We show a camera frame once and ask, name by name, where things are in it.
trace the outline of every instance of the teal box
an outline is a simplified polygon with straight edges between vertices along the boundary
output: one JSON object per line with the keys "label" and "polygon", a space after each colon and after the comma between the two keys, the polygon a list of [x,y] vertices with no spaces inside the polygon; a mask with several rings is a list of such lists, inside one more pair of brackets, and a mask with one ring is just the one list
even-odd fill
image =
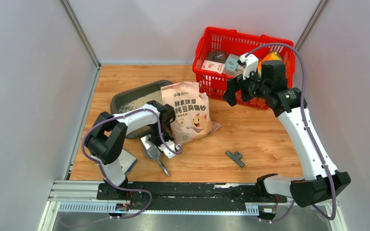
{"label": "teal box", "polygon": [[225,69],[236,71],[236,68],[238,67],[238,60],[239,56],[230,54],[229,57],[226,59]]}

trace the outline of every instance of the cartoon cat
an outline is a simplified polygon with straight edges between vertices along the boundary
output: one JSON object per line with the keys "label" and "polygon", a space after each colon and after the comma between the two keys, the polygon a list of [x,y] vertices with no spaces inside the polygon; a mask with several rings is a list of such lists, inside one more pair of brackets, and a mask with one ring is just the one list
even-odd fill
{"label": "cartoon cat", "polygon": [[192,119],[193,127],[186,127],[186,129],[193,129],[196,133],[200,135],[209,134],[213,127],[212,122],[206,119],[207,114],[202,116],[199,113]]}

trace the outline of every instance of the black clip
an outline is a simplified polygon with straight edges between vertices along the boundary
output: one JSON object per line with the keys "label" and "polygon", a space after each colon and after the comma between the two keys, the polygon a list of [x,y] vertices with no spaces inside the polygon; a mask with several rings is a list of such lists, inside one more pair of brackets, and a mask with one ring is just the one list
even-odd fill
{"label": "black clip", "polygon": [[240,167],[245,167],[245,164],[240,160],[242,158],[242,155],[239,152],[235,152],[235,154],[233,154],[230,151],[226,151],[226,155]]}

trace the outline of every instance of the white wall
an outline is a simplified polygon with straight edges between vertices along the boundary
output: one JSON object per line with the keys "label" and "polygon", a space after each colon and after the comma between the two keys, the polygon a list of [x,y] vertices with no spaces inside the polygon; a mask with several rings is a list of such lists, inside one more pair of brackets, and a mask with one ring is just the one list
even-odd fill
{"label": "white wall", "polygon": [[69,0],[102,63],[191,63],[208,26],[296,42],[319,0]]}
{"label": "white wall", "polygon": [[370,230],[370,1],[330,1],[300,52],[312,121],[352,179],[338,198],[348,230]]}
{"label": "white wall", "polygon": [[0,230],[36,230],[95,68],[59,1],[0,1]]}

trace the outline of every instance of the wooden floor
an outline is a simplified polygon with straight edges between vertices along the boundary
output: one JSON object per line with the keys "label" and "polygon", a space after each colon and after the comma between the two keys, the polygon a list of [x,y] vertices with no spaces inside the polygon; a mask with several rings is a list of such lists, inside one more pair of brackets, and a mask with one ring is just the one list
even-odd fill
{"label": "wooden floor", "polygon": [[[103,66],[84,128],[93,125],[99,113],[110,111],[112,97],[125,90],[157,80],[195,81],[189,65],[113,65]],[[222,125],[218,131],[184,145],[184,153],[162,161],[171,176],[162,172],[158,163],[146,159],[139,140],[125,140],[124,149],[138,159],[128,174],[132,181],[181,182],[256,182],[257,177],[278,173],[302,176],[299,158],[282,124],[271,110],[246,106],[229,106],[210,99],[211,119]],[[238,151],[245,163],[240,168],[225,155]],[[102,180],[99,167],[78,151],[71,180]]]}

